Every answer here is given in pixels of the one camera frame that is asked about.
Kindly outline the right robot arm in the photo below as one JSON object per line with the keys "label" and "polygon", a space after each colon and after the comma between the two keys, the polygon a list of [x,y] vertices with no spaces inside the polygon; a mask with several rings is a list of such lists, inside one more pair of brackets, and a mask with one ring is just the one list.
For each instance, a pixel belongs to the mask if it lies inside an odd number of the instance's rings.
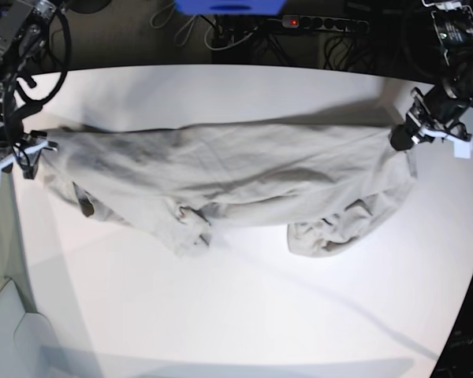
{"label": "right robot arm", "polygon": [[[0,186],[4,172],[18,166],[27,180],[35,178],[43,151],[56,151],[46,132],[24,130],[25,118],[39,113],[60,91],[68,75],[72,38],[65,1],[14,1],[0,17]],[[65,42],[60,76],[44,98],[30,98],[22,86],[36,86],[27,63],[49,48],[49,27],[59,19]]]}

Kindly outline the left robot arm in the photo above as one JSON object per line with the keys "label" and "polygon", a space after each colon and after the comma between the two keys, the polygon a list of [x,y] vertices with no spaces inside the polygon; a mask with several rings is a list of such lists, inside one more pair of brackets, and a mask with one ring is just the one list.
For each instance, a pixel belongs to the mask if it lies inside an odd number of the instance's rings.
{"label": "left robot arm", "polygon": [[473,136],[462,117],[473,109],[473,10],[467,1],[422,1],[421,6],[430,13],[441,69],[427,93],[412,89],[413,103],[389,141],[394,150],[406,151],[435,139],[447,140],[456,158],[468,159]]}

